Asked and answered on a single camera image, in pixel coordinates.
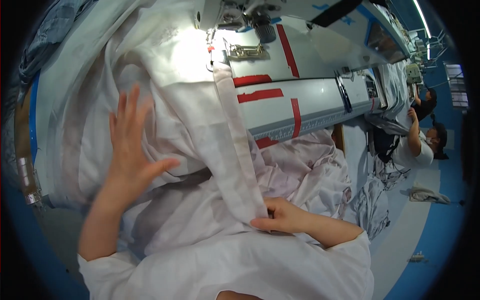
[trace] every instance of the black shirt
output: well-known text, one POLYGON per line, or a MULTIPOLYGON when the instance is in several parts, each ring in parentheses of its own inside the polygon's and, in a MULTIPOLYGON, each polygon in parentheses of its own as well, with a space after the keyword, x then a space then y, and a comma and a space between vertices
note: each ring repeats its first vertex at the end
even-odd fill
POLYGON ((412 107, 417 113, 417 118, 421 121, 432 113, 435 106, 437 106, 437 100, 422 101, 421 105, 415 104, 412 107))

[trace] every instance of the red tape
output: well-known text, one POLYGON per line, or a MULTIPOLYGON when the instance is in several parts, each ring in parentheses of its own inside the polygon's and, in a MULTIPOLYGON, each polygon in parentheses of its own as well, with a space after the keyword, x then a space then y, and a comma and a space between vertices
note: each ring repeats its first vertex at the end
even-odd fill
POLYGON ((293 57, 292 48, 290 48, 290 43, 288 43, 287 35, 283 29, 283 25, 277 24, 276 29, 278 31, 278 37, 282 43, 283 52, 285 53, 285 58, 287 58, 287 64, 292 71, 292 75, 300 78, 299 70, 297 69, 297 64, 295 63, 295 58, 293 57))
POLYGON ((255 141, 257 143, 257 146, 260 148, 260 149, 263 149, 263 148, 266 148, 268 146, 271 146, 271 145, 275 145, 278 143, 277 140, 270 140, 270 137, 266 136, 264 138, 261 138, 260 140, 256 140, 255 141))
POLYGON ((272 90, 261 90, 255 91, 251 94, 240 94, 237 95, 239 103, 255 101, 260 99, 267 99, 267 98, 275 98, 275 97, 283 97, 282 90, 279 88, 272 89, 272 90))
POLYGON ((251 85, 251 84, 266 84, 272 82, 272 78, 268 75, 251 75, 233 78, 235 87, 251 85))
POLYGON ((290 101, 292 102, 293 119, 295 120, 295 127, 293 128, 293 134, 292 134, 292 139, 294 139, 300 133, 301 115, 300 115, 299 100, 297 98, 292 98, 290 99, 290 101))

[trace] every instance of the hand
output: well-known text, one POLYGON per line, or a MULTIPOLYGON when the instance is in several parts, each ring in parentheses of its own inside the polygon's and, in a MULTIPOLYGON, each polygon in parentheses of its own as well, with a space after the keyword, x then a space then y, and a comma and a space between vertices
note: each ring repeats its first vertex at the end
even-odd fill
POLYGON ((146 159, 142 150, 142 134, 153 99, 149 96, 137 110, 139 94, 138 84, 133 85, 128 100, 125 92, 121 92, 117 116, 113 112, 109 116, 113 157, 103 188, 110 195, 103 198, 108 198, 110 204, 115 203, 122 209, 133 203, 155 177, 180 164, 175 158, 155 163, 146 159))
POLYGON ((417 117, 417 113, 415 112, 415 109, 414 109, 414 108, 409 108, 409 109, 408 109, 407 116, 409 116, 410 118, 412 118, 412 121, 413 121, 414 123, 419 121, 419 119, 418 119, 418 117, 417 117))
POLYGON ((300 233, 306 231, 309 212, 293 205, 284 198, 264 198, 265 205, 269 213, 273 214, 273 219, 257 218, 250 224, 261 230, 276 230, 287 233, 300 233))

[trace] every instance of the white shirt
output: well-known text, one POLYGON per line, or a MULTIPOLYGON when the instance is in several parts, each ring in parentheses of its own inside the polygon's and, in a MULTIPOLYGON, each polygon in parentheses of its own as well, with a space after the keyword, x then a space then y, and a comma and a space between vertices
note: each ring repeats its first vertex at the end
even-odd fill
POLYGON ((408 137, 398 137, 400 142, 398 143, 398 147, 392 153, 392 161, 394 164, 405 168, 426 168, 432 164, 433 151, 428 146, 423 132, 420 132, 419 137, 421 151, 417 157, 413 156, 412 151, 408 147, 408 137))
POLYGON ((139 264, 128 252, 78 261, 90 299, 215 300, 223 290, 263 300, 371 299, 369 244, 365 231, 327 250, 295 236, 246 232, 152 254, 139 264))

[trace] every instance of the white sleeve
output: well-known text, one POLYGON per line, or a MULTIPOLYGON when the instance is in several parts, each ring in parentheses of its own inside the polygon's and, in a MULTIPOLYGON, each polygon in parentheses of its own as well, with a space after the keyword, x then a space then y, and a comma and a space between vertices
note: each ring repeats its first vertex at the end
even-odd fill
POLYGON ((370 241, 366 231, 354 240, 330 247, 325 251, 335 266, 334 277, 341 277, 337 292, 340 299, 371 299, 373 296, 373 274, 370 270, 370 241))
POLYGON ((90 291, 90 299, 124 299, 126 284, 137 267, 129 252, 117 252, 108 257, 86 261, 77 255, 80 273, 90 291))
POLYGON ((422 139, 420 139, 420 144, 420 154, 415 157, 415 160, 418 162, 419 167, 425 168, 432 164, 433 151, 422 139))

